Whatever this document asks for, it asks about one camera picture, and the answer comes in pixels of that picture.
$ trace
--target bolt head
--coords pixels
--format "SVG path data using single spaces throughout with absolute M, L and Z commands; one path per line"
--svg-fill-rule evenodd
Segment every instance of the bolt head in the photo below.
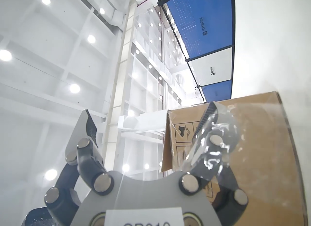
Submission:
M 248 201 L 246 193 L 240 189 L 237 189 L 234 192 L 234 199 L 238 204 L 240 204 L 242 206 L 245 206 L 247 204 L 247 201 Z
M 193 175 L 184 175 L 181 180 L 184 189 L 190 193 L 194 193 L 199 189 L 199 183 L 196 177 Z
M 44 196 L 44 201 L 47 204 L 53 204 L 58 198 L 59 198 L 59 189 L 56 187 L 52 187 L 46 192 Z
M 90 144 L 90 139 L 88 138 L 82 138 L 79 142 L 78 142 L 78 148 L 82 149 L 85 148 L 87 145 Z
M 210 137 L 211 143 L 213 143 L 216 146 L 220 146 L 222 144 L 222 138 L 219 135 L 212 135 Z
M 105 192 L 111 185 L 111 177 L 108 174 L 99 175 L 94 182 L 94 189 L 97 192 Z
M 77 159 L 77 152 L 76 152 L 76 150 L 74 150 L 74 151 L 68 153 L 68 155 L 66 156 L 65 159 L 66 159 L 66 162 L 67 162 L 68 164 L 72 164 L 73 162 L 75 162 L 76 159 Z

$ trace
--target joyson logo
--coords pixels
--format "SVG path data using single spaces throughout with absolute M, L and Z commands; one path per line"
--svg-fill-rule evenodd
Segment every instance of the joyson logo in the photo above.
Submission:
M 202 35 L 207 35 L 207 31 L 206 31 L 205 26 L 204 26 L 204 18 L 203 17 L 200 18 L 200 23 L 201 23 Z

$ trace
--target white column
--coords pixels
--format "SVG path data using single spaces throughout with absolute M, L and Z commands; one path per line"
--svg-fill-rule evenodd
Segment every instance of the white column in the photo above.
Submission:
M 114 85 L 110 99 L 110 107 L 107 117 L 107 126 L 104 136 L 102 156 L 105 167 L 110 170 L 121 170 L 123 161 L 124 142 L 121 141 L 121 130 L 118 129 L 119 116 L 124 112 L 125 80 L 128 75 L 128 58 L 131 56 L 131 43 L 134 31 L 136 0 L 131 0 L 125 30 L 122 36 L 122 48 L 118 58 Z

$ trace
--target white ceiling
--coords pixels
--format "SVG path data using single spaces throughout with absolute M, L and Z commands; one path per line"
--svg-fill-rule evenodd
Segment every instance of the white ceiling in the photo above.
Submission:
M 20 225 L 32 208 L 44 206 L 55 184 L 44 174 L 65 165 L 64 150 L 81 113 L 104 121 L 111 63 L 119 54 L 120 29 L 112 32 L 81 0 L 0 0 L 0 211 L 2 225 Z M 111 0 L 118 9 L 126 0 Z M 96 38 L 94 44 L 87 41 Z M 81 90 L 70 92 L 76 83 Z M 98 134 L 101 143 L 102 134 Z M 81 198 L 88 188 L 77 184 Z

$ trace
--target white beam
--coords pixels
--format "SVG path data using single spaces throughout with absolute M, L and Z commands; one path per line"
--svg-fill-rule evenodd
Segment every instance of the white beam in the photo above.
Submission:
M 13 89 L 22 91 L 24 93 L 28 93 L 28 94 L 34 95 L 36 97 L 43 98 L 45 100 L 48 100 L 48 101 L 51 101 L 51 102 L 54 102 L 54 103 L 57 103 L 57 104 L 60 104 L 60 105 L 63 105 L 63 106 L 67 106 L 67 107 L 72 108 L 72 109 L 76 109 L 76 110 L 79 110 L 79 111 L 82 111 L 82 110 L 86 109 L 86 108 L 84 108 L 82 106 L 73 104 L 71 102 L 62 100 L 62 99 L 57 98 L 57 97 L 53 97 L 53 96 L 45 94 L 45 93 L 41 93 L 41 92 L 39 92 L 37 90 L 29 88 L 29 87 L 27 87 L 25 85 L 21 85 L 19 83 L 12 82 L 10 80 L 0 79 L 0 83 L 3 84 L 3 85 L 6 85 L 8 87 L 11 87 Z M 94 115 L 94 116 L 99 116 L 99 117 L 102 117 L 102 118 L 106 118 L 106 115 L 104 115 L 102 113 L 99 113 L 99 112 L 96 112 L 96 111 L 93 111 L 93 110 L 89 110 L 89 113 Z
M 149 136 L 145 136 L 145 135 L 136 134 L 136 133 L 121 133 L 121 137 L 129 138 L 129 139 L 137 140 L 137 141 L 147 141 L 147 142 L 154 142 L 158 144 L 163 143 L 162 140 L 152 138 Z
M 0 97 L 0 108 L 43 122 L 75 126 L 77 119 Z

